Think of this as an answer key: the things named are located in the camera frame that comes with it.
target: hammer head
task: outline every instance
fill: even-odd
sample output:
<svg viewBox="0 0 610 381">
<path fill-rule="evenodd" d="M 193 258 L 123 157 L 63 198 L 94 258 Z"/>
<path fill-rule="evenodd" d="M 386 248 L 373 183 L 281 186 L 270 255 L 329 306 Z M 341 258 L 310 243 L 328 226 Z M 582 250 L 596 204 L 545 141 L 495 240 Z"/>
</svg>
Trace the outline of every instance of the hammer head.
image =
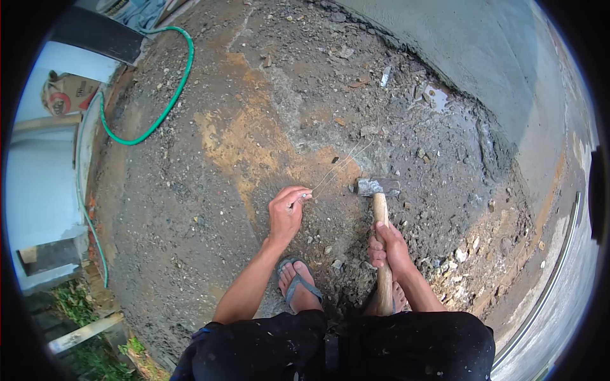
<svg viewBox="0 0 610 381">
<path fill-rule="evenodd" d="M 371 177 L 370 179 L 358 179 L 358 195 L 372 197 L 375 193 L 385 193 L 386 196 L 398 196 L 400 194 L 400 183 L 397 180 L 385 177 Z"/>
</svg>

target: hammer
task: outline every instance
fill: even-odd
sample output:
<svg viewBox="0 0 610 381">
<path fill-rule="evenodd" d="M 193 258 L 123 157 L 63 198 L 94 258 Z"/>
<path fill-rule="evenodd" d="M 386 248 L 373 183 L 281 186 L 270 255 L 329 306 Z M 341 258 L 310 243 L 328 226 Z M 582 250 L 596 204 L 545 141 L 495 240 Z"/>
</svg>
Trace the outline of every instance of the hammer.
<svg viewBox="0 0 610 381">
<path fill-rule="evenodd" d="M 386 179 L 385 177 L 371 177 L 370 179 L 358 179 L 358 195 L 373 197 L 373 217 L 375 223 L 383 222 L 386 226 L 390 225 L 387 216 L 386 195 L 389 197 L 398 196 L 400 193 L 400 183 L 396 180 Z M 386 242 L 376 235 L 377 240 L 386 248 Z M 393 312 L 392 302 L 392 269 L 387 262 L 383 261 L 383 266 L 377 270 L 377 315 L 389 316 Z"/>
</svg>

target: cardboard box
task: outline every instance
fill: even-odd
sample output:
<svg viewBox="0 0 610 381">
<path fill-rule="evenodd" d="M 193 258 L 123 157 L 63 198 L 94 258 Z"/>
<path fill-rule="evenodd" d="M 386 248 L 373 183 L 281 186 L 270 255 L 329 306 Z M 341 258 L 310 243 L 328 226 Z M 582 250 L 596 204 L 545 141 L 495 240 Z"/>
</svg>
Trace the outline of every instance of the cardboard box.
<svg viewBox="0 0 610 381">
<path fill-rule="evenodd" d="M 54 116 L 86 110 L 98 87 L 98 80 L 51 70 L 40 93 L 42 106 Z"/>
</svg>

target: dirt ground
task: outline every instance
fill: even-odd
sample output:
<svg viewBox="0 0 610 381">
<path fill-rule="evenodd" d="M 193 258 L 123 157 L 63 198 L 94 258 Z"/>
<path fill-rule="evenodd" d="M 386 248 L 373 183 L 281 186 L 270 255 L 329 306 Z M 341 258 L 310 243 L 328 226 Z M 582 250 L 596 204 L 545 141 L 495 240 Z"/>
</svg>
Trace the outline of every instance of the dirt ground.
<svg viewBox="0 0 610 381">
<path fill-rule="evenodd" d="M 104 147 L 96 223 L 110 287 L 168 368 L 267 236 L 273 196 L 315 187 L 333 168 L 287 250 L 311 265 L 333 321 L 354 313 L 375 281 L 370 200 L 353 192 L 357 177 L 400 181 L 390 219 L 450 310 L 485 317 L 531 244 L 515 147 L 493 116 L 338 11 L 301 0 L 194 5 L 174 23 L 196 49 L 179 102 L 144 143 Z M 180 35 L 157 37 L 109 116 L 117 135 L 133 139 L 153 123 L 186 58 Z M 272 279 L 257 315 L 284 310 Z"/>
</svg>

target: green garden hose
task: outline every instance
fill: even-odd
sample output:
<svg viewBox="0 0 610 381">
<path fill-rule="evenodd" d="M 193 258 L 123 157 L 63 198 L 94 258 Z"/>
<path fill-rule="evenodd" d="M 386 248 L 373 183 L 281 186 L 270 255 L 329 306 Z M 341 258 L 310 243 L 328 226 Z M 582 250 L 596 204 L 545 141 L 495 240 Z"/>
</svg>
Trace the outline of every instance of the green garden hose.
<svg viewBox="0 0 610 381">
<path fill-rule="evenodd" d="M 102 119 L 102 125 L 104 126 L 104 129 L 106 130 L 108 135 L 113 140 L 115 140 L 116 142 L 118 142 L 120 144 L 124 144 L 126 146 L 135 146 L 136 144 L 141 143 L 146 138 L 148 138 L 153 133 L 153 131 L 155 131 L 155 129 L 157 129 L 157 127 L 163 122 L 163 120 L 165 120 L 167 115 L 170 113 L 171 108 L 174 107 L 174 104 L 178 100 L 178 97 L 180 97 L 180 93 L 182 93 L 182 89 L 184 88 L 184 85 L 187 82 L 188 74 L 190 73 L 190 69 L 193 64 L 193 56 L 195 55 L 195 49 L 193 47 L 193 39 L 187 33 L 187 31 L 182 28 L 178 28 L 177 26 L 166 26 L 166 27 L 159 28 L 159 29 L 140 29 L 140 32 L 146 33 L 146 34 L 153 34 L 153 33 L 163 32 L 164 30 L 177 30 L 184 36 L 184 38 L 186 38 L 187 44 L 188 44 L 187 66 L 184 69 L 184 75 L 182 76 L 182 80 L 180 81 L 180 84 L 176 88 L 176 91 L 174 91 L 174 95 L 171 97 L 170 102 L 165 107 L 165 110 L 163 110 L 161 115 L 157 118 L 157 120 L 152 124 L 152 126 L 145 133 L 143 133 L 140 137 L 138 137 L 134 140 L 123 140 L 120 137 L 116 136 L 112 131 L 110 131 L 110 129 L 108 128 L 108 124 L 106 123 L 106 117 L 104 116 L 104 95 L 102 94 L 102 92 L 99 91 L 97 94 L 95 94 L 95 97 L 93 97 L 93 99 L 91 100 L 91 104 L 93 104 L 93 101 L 97 97 L 99 97 L 99 117 L 100 117 L 100 119 Z M 83 127 L 85 126 L 85 121 L 87 120 L 87 116 L 89 115 L 90 109 L 91 109 L 90 107 L 87 109 L 87 111 L 85 112 L 85 116 L 83 117 L 83 120 L 82 120 Z M 99 243 L 98 235 L 95 232 L 95 228 L 93 227 L 93 222 L 91 221 L 91 218 L 89 218 L 89 213 L 87 212 L 87 209 L 85 208 L 85 200 L 84 200 L 84 197 L 83 197 L 82 191 L 81 191 L 81 141 L 82 141 L 82 136 L 83 136 L 82 133 L 78 135 L 78 144 L 77 144 L 77 148 L 76 148 L 76 193 L 77 193 L 77 198 L 79 201 L 79 206 L 80 206 L 81 210 L 85 213 L 85 218 L 87 219 L 87 224 L 89 224 L 89 228 L 91 228 L 91 232 L 93 233 L 93 238 L 95 239 L 95 243 L 98 245 L 99 256 L 102 258 L 102 266 L 104 267 L 104 288 L 107 288 L 108 287 L 108 266 L 106 264 L 106 257 L 104 256 L 104 252 L 102 251 L 102 246 Z"/>
</svg>

